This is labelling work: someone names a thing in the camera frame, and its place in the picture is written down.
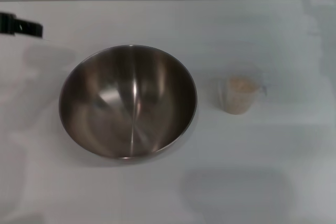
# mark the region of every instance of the mixing bowl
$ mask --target mixing bowl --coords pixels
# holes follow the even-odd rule
[[[109,158],[155,154],[190,125],[197,106],[193,78],[159,49],[127,45],[81,62],[59,99],[62,124],[86,150]]]

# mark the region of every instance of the black strap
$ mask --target black strap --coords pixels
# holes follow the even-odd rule
[[[43,26],[39,23],[17,19],[14,14],[0,13],[0,34],[26,34],[42,38]]]

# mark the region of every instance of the white table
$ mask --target white table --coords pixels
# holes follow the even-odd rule
[[[0,223],[335,223],[335,0],[25,2],[0,10],[45,29],[45,40],[0,37]],[[198,91],[181,143],[127,166],[79,147],[58,117],[69,71],[121,44],[174,55]],[[232,60],[261,67],[270,84],[242,116],[214,98]]]

